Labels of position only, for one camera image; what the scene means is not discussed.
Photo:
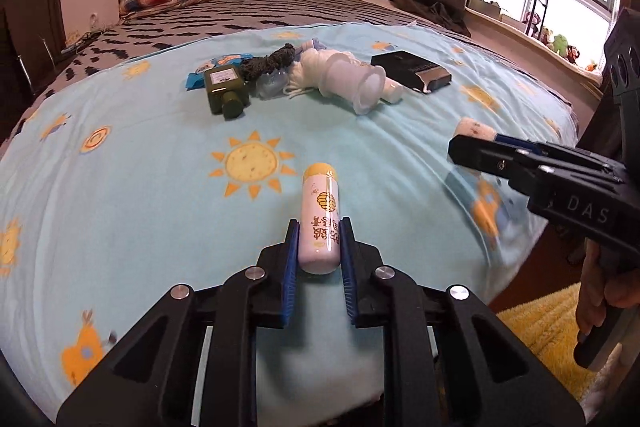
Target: yellow rug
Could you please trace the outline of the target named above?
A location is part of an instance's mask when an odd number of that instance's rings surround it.
[[[579,290],[577,283],[498,314],[578,401],[598,376],[574,362],[578,335],[575,308]]]

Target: yellow bottle cap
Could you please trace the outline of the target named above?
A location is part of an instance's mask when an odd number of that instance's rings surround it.
[[[302,182],[304,183],[309,176],[314,176],[316,174],[325,174],[326,176],[330,176],[334,180],[338,181],[335,169],[331,165],[328,163],[314,163],[306,168],[306,171],[302,176]]]

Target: person's hand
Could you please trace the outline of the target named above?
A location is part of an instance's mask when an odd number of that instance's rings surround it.
[[[586,251],[575,320],[580,332],[588,335],[591,328],[600,327],[604,322],[607,316],[606,302],[616,308],[640,304],[640,270],[623,273],[605,281],[604,273],[598,265],[600,245],[588,239]]]

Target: green plush toy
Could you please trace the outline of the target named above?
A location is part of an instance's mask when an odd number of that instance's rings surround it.
[[[569,41],[567,41],[564,35],[558,34],[553,42],[547,44],[547,47],[554,53],[559,54],[562,58],[566,58],[568,55],[567,49],[569,47]]]

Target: silver bolt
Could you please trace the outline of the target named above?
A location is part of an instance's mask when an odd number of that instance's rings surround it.
[[[449,293],[457,301],[463,301],[469,296],[469,290],[464,286],[452,286]]]
[[[396,275],[396,270],[390,266],[378,266],[376,268],[376,277],[378,279],[392,279]]]
[[[259,266],[250,266],[245,270],[244,276],[252,281],[257,281],[264,277],[264,270]]]
[[[180,301],[189,295],[189,287],[184,284],[177,284],[171,288],[171,296]]]

